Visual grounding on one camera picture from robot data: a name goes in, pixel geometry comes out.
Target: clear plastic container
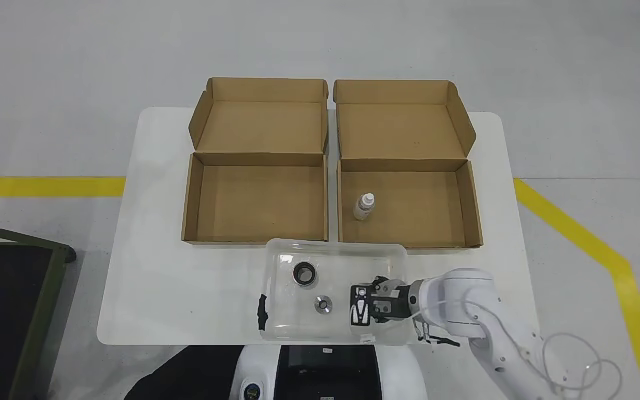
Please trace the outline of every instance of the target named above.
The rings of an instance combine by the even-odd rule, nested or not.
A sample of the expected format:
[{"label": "clear plastic container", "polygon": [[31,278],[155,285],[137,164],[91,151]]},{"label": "clear plastic container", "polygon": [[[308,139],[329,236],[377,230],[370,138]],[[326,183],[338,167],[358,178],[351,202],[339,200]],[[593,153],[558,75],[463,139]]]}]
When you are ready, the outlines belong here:
[{"label": "clear plastic container", "polygon": [[[367,327],[350,323],[352,285],[371,283],[376,276],[406,282],[404,247],[395,244],[326,243],[272,239],[267,243],[263,294],[268,318],[267,340],[324,343],[406,344],[410,321],[371,321]],[[311,284],[294,280],[294,268],[301,262],[315,267]],[[330,312],[317,310],[318,297],[331,302]]]}]

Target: cardboard box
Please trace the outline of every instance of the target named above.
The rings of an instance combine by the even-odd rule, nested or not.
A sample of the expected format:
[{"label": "cardboard box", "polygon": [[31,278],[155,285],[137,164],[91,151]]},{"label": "cardboard box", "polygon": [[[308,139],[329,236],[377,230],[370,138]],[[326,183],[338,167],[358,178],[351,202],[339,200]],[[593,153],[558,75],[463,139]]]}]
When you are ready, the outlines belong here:
[{"label": "cardboard box", "polygon": [[[482,245],[473,172],[476,138],[449,81],[353,81],[334,84],[341,161],[339,240],[405,247]],[[372,192],[375,209],[353,216]]]},{"label": "cardboard box", "polygon": [[209,79],[189,124],[182,240],[327,240],[327,96],[321,79]]}]

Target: gray floor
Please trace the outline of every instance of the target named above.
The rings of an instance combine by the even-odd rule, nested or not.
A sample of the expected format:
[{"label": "gray floor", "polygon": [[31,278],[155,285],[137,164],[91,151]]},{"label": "gray floor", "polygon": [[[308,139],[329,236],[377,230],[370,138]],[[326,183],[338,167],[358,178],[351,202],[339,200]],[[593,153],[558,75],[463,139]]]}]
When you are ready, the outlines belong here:
[{"label": "gray floor", "polygon": [[[451,79],[470,111],[502,117],[514,176],[536,178],[638,280],[639,22],[637,0],[5,0],[0,174],[124,175],[140,111],[194,105],[210,76]],[[96,339],[119,204],[0,198],[3,227],[79,250],[52,399],[121,398],[178,350]],[[619,398],[634,398],[608,273],[520,213],[543,332],[585,336],[623,368]],[[608,374],[586,398],[614,385]]]}]

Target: white table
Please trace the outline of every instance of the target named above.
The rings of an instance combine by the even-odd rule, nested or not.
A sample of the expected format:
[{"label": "white table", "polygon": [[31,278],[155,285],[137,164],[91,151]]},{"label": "white table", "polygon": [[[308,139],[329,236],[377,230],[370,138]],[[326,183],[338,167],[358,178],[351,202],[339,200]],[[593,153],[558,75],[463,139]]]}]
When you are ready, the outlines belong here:
[{"label": "white table", "polygon": [[[266,343],[256,317],[263,247],[180,241],[188,156],[193,151],[187,132],[191,113],[191,108],[149,108],[140,114],[98,321],[98,338],[104,344]],[[437,276],[457,267],[483,268],[493,273],[514,314],[537,327],[502,123],[492,113],[470,117],[477,139],[469,158],[485,244],[479,249],[409,251],[408,278]],[[330,239],[335,240],[335,111],[330,110],[329,118],[329,224]],[[416,352],[427,348],[420,346]],[[452,395],[451,390],[460,390],[458,378],[479,379],[469,391],[476,396],[482,387],[487,398],[499,393],[464,346],[434,347],[421,354],[419,362],[427,384],[447,390],[448,398],[465,398]],[[451,388],[429,382],[430,377],[448,379]]]}]

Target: white cable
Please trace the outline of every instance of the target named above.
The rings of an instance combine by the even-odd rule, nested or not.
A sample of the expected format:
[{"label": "white cable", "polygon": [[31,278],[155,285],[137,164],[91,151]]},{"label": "white cable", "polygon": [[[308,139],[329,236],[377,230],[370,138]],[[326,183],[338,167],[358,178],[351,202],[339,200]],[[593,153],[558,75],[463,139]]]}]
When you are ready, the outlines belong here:
[{"label": "white cable", "polygon": [[[463,305],[471,304],[471,305],[473,305],[473,306],[476,306],[476,307],[480,308],[481,310],[483,310],[483,311],[485,311],[485,312],[488,312],[489,314],[491,314],[491,315],[492,315],[492,316],[493,316],[493,317],[498,321],[498,324],[500,325],[500,327],[502,328],[502,330],[504,331],[504,333],[507,335],[507,337],[509,338],[509,340],[511,341],[511,343],[516,347],[516,349],[519,349],[519,348],[520,348],[520,346],[518,345],[518,342],[516,342],[516,340],[511,336],[511,334],[509,333],[509,331],[507,331],[507,329],[505,328],[504,324],[502,323],[502,319],[500,319],[500,317],[499,317],[498,315],[496,315],[496,313],[494,313],[493,311],[489,310],[487,307],[485,307],[485,306],[483,306],[483,305],[481,305],[481,304],[475,303],[475,302],[470,301],[470,300],[465,300],[465,299],[461,299],[461,300],[441,300],[441,301],[438,301],[438,302],[436,302],[436,303],[434,303],[434,304],[432,304],[432,305],[430,305],[430,306],[428,306],[428,307],[420,308],[420,310],[419,310],[419,311],[415,312],[414,314],[412,314],[411,316],[409,316],[409,317],[407,317],[407,318],[405,318],[405,319],[403,319],[403,320],[395,321],[395,323],[394,323],[392,326],[387,326],[387,327],[385,327],[385,328],[383,328],[383,329],[379,330],[377,333],[379,334],[379,333],[386,332],[386,331],[391,330],[391,329],[395,329],[395,328],[399,327],[400,325],[402,325],[402,323],[403,323],[406,319],[413,319],[413,318],[417,317],[418,315],[422,314],[424,311],[427,311],[427,310],[431,310],[431,309],[437,308],[437,307],[439,307],[440,305],[442,305],[442,304],[447,304],[447,303],[448,303],[448,304],[463,304]],[[469,318],[471,318],[471,314],[470,314],[470,313],[469,313],[469,311],[466,309],[466,307],[464,307],[464,311],[465,311],[465,313],[467,313],[467,316],[468,316]],[[571,338],[573,338],[573,339],[579,340],[580,342],[584,343],[584,344],[585,344],[585,345],[586,345],[586,346],[587,346],[587,347],[588,347],[588,348],[593,352],[593,354],[596,356],[596,361],[595,361],[595,362],[593,362],[593,363],[592,363],[592,364],[590,364],[590,365],[587,365],[587,366],[585,367],[585,370],[584,370],[584,372],[583,372],[583,374],[582,374],[582,382],[581,382],[581,385],[580,385],[580,386],[578,386],[578,387],[575,387],[575,386],[568,386],[568,385],[564,385],[564,384],[562,384],[562,383],[556,382],[556,381],[554,381],[554,380],[551,378],[551,376],[549,375],[549,371],[548,371],[548,369],[547,369],[546,346],[547,346],[547,344],[549,343],[549,341],[550,341],[551,339],[553,339],[553,338],[555,338],[555,337],[560,337],[560,336],[567,336],[567,337],[571,337]],[[580,336],[574,335],[574,334],[572,334],[572,333],[568,333],[568,332],[558,332],[558,333],[554,333],[553,335],[551,335],[551,336],[547,337],[547,339],[545,340],[545,342],[544,342],[544,344],[543,344],[543,346],[542,346],[542,364],[543,364],[543,366],[544,366],[544,368],[545,368],[545,371],[544,371],[544,372],[542,372],[542,371],[540,371],[538,368],[536,368],[536,367],[533,365],[533,363],[531,363],[531,361],[530,361],[530,360],[528,360],[528,359],[524,358],[524,356],[522,355],[522,353],[521,353],[520,351],[518,351],[518,354],[520,355],[520,357],[521,357],[521,358],[522,358],[522,359],[523,359],[527,364],[529,364],[529,365],[531,366],[531,368],[533,368],[533,370],[534,370],[534,371],[536,371],[536,373],[537,373],[537,374],[538,374],[542,379],[544,379],[545,381],[547,381],[549,384],[554,385],[554,386],[557,386],[557,387],[562,388],[562,389],[567,389],[567,390],[576,390],[576,391],[579,391],[579,394],[578,394],[578,400],[580,400],[580,399],[582,398],[582,394],[584,393],[584,391],[585,391],[586,389],[591,388],[591,387],[592,387],[592,386],[593,386],[593,385],[598,381],[598,379],[600,379],[600,376],[602,375],[602,364],[603,364],[603,363],[611,364],[611,365],[616,369],[616,371],[618,372],[618,376],[619,376],[619,379],[618,379],[618,386],[617,386],[616,390],[613,392],[613,394],[609,397],[609,400],[614,399],[614,398],[618,395],[618,393],[620,392],[620,389],[622,388],[622,371],[620,370],[620,367],[619,367],[615,362],[613,362],[613,361],[611,361],[611,360],[602,359],[602,358],[600,357],[600,354],[596,351],[596,349],[595,349],[595,348],[594,348],[594,347],[593,347],[593,346],[592,346],[588,341],[586,341],[585,339],[581,338]],[[586,378],[587,372],[589,371],[589,369],[590,369],[591,367],[595,366],[596,364],[598,365],[598,372],[597,372],[597,374],[596,374],[595,378],[594,378],[591,382],[589,382],[588,384],[586,384],[586,385],[585,385],[585,384],[584,384],[584,381],[585,381],[585,378]]]}]

